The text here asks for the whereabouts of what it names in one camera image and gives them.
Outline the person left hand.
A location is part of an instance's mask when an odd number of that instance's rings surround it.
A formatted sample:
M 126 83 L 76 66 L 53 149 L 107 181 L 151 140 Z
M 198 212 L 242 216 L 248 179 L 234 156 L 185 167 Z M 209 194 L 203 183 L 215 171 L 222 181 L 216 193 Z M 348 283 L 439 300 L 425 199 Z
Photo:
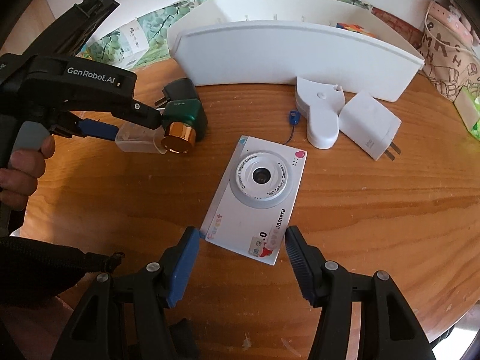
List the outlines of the person left hand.
M 38 188 L 38 180 L 45 174 L 47 159 L 54 152 L 53 136 L 48 136 L 39 150 L 16 150 L 10 156 L 8 167 L 1 169 L 1 203 L 14 211 L 24 210 Z

